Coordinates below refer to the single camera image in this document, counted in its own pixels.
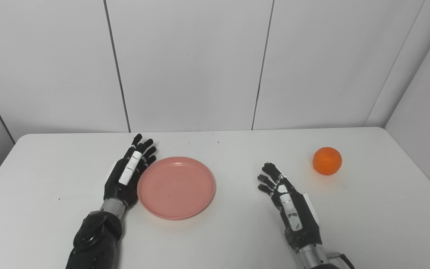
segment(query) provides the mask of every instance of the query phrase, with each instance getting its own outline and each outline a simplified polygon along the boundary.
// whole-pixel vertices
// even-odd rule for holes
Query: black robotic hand
[[[139,133],[135,136],[132,146],[127,150],[124,157],[116,162],[104,187],[104,200],[116,198],[123,201],[126,208],[130,208],[137,202],[138,180],[145,169],[156,160],[153,154],[157,151],[155,146],[151,146],[153,144],[152,139],[148,139],[144,143],[140,143],[141,140],[142,135]],[[134,160],[134,158],[136,158],[134,153],[136,152],[140,152],[140,160]],[[124,184],[124,182],[119,182],[124,173],[130,172],[130,167],[126,168],[126,166],[131,160],[138,161],[135,169],[133,169],[132,176],[126,184]]]
[[[116,162],[104,187],[104,203],[82,221],[74,237],[74,248],[66,269],[112,269],[122,237],[121,217],[137,202],[137,184],[142,173],[155,161],[152,139],[140,143],[135,136],[124,157]]]
[[[258,185],[258,189],[266,192],[276,208],[280,210],[286,227],[286,240],[299,255],[304,269],[338,269],[328,260],[335,257],[340,257],[354,269],[344,254],[324,252],[320,227],[309,208],[305,195],[300,194],[273,163],[265,163],[261,170],[267,173],[271,180],[260,174],[258,180],[263,184]]]

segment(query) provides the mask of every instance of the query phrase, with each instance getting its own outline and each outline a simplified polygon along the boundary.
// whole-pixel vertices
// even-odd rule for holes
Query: pink plate
[[[200,213],[215,194],[212,172],[198,160],[169,157],[152,164],[137,187],[142,205],[155,216],[182,220]]]

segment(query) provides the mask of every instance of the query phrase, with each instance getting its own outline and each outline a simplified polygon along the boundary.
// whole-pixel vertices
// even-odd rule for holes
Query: cable
[[[348,260],[348,257],[346,257],[345,254],[341,254],[339,257],[348,265],[348,267],[350,267],[350,269],[355,269],[355,266]]]

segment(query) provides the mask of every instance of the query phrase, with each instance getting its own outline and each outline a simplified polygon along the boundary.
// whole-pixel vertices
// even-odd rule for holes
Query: tabletop
[[[106,177],[134,133],[30,134],[0,167],[0,268],[61,269],[82,219],[103,201]],[[123,217],[119,269],[295,269],[284,225],[256,176],[273,162],[320,220],[326,251],[358,269],[430,268],[430,181],[381,128],[144,133],[159,159],[195,158],[212,171],[213,201],[181,221],[138,203]],[[314,152],[343,157],[331,176]],[[341,269],[341,262],[335,261]]]

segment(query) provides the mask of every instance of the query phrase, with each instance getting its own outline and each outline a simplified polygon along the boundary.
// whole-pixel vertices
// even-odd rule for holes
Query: robotic hand
[[[320,227],[309,208],[306,194],[300,194],[290,181],[278,170],[273,163],[265,163],[261,169],[265,175],[259,175],[258,180],[264,184],[258,185],[260,191],[266,192],[276,208],[280,210],[285,223],[285,237],[288,244],[299,255],[304,269],[339,269],[329,263],[329,259],[340,257],[350,269],[353,264],[344,254],[324,252]]]
[[[122,236],[121,217],[137,202],[138,180],[156,159],[153,154],[157,149],[150,147],[153,140],[140,143],[141,140],[139,133],[124,157],[116,162],[104,187],[100,210],[89,213],[74,237],[66,269],[112,269],[114,266]]]

